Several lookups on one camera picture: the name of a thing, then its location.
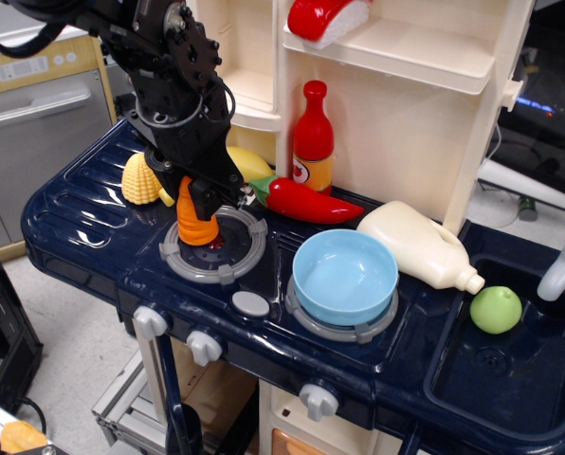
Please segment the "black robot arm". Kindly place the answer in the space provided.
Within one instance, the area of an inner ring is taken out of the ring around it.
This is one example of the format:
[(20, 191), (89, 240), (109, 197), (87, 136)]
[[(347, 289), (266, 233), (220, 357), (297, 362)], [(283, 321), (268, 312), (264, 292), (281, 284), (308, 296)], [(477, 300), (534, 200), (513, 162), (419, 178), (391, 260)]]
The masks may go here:
[(217, 75), (219, 45), (184, 1), (12, 1), (43, 23), (31, 40), (0, 42), (0, 53), (31, 57), (67, 26), (104, 44), (130, 77), (139, 122), (152, 134), (147, 162), (171, 197), (183, 177), (196, 217), (208, 221), (225, 204), (237, 205), (243, 177), (227, 151), (235, 100)]

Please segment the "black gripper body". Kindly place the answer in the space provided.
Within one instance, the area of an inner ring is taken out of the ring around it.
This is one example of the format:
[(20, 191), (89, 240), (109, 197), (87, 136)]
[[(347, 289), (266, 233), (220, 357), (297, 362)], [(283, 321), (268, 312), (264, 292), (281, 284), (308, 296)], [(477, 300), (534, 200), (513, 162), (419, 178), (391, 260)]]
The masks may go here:
[(229, 115), (217, 118), (200, 105), (184, 118), (164, 114), (136, 103), (130, 118), (151, 141), (149, 149), (158, 149), (184, 176), (202, 178), (211, 183), (221, 204), (237, 204), (244, 197), (244, 178), (228, 155)]

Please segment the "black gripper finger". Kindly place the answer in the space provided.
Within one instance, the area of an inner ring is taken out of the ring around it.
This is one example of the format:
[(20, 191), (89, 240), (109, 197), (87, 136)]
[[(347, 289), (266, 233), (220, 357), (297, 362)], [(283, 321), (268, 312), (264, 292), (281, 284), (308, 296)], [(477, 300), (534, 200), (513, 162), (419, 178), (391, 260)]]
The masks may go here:
[(220, 196), (211, 183), (202, 178), (192, 180), (189, 191), (197, 219), (209, 221), (221, 207)]
[(146, 149), (144, 156), (147, 166), (153, 171), (164, 191), (172, 199), (177, 199), (183, 177), (181, 169), (175, 167), (158, 149)]

